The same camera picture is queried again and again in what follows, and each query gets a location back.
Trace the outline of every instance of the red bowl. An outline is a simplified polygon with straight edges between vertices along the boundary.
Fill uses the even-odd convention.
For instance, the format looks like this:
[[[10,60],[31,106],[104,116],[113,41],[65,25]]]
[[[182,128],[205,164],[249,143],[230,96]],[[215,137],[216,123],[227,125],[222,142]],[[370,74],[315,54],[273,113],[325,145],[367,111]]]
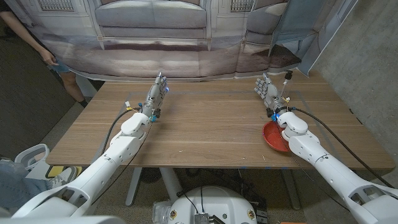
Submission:
[[[271,148],[279,152],[290,152],[289,143],[282,138],[279,132],[283,131],[284,128],[278,129],[277,125],[274,121],[267,122],[262,128],[262,135]]]

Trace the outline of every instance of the blue jeans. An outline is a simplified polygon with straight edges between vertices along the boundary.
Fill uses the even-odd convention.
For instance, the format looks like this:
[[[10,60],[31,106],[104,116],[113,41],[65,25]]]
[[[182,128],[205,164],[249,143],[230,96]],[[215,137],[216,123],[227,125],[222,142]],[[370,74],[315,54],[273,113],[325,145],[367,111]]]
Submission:
[[[0,207],[21,208],[32,197],[51,189],[49,181],[25,178],[26,174],[0,166]]]
[[[60,72],[70,72],[69,68],[64,63],[62,63],[57,58],[56,58],[56,60],[57,60],[56,63],[59,64],[59,65],[51,65],[52,70],[54,70],[54,71],[56,71],[58,73],[60,73]]]

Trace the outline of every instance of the person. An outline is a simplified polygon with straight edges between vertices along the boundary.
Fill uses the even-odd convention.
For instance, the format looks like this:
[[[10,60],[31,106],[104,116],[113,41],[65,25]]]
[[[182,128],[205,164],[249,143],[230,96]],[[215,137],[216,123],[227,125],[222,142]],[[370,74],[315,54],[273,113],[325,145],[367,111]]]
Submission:
[[[0,207],[6,210],[21,208],[39,193],[73,181],[78,171],[76,167],[68,167],[50,180],[37,180],[27,178],[27,173],[15,172],[10,167],[0,164]]]
[[[58,72],[63,81],[66,91],[71,95],[82,107],[87,106],[80,87],[76,82],[76,74],[69,70],[61,61],[54,57],[44,46],[40,45],[22,25],[19,19],[11,11],[10,7],[4,0],[0,0],[0,17],[4,22],[25,42],[32,46],[42,56],[44,62],[51,66],[53,70]]]

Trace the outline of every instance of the table leg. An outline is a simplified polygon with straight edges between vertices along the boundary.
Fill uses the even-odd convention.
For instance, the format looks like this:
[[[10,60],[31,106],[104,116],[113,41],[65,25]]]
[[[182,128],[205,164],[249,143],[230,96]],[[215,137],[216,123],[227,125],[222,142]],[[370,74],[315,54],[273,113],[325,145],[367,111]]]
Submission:
[[[180,181],[178,181],[173,168],[159,169],[163,177],[164,185],[166,185],[167,193],[169,193],[171,203],[174,203],[178,199],[177,193],[182,191]]]
[[[290,204],[294,210],[300,210],[300,199],[299,195],[297,194],[296,185],[293,179],[293,173],[291,170],[284,169],[282,170],[282,176],[284,178],[285,186],[287,189],[287,193],[289,195]]]
[[[127,193],[127,198],[126,198],[127,206],[131,206],[134,202],[134,199],[136,197],[136,193],[138,190],[138,184],[139,184],[139,178],[141,176],[141,171],[142,171],[142,167],[135,167],[132,172],[129,192]]]

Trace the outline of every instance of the printed couch backdrop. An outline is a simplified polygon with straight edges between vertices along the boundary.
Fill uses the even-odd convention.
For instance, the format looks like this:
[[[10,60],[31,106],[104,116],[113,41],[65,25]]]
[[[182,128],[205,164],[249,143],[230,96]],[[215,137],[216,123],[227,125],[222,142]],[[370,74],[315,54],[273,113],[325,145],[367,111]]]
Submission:
[[[356,0],[6,0],[77,74],[102,80],[308,75]]]

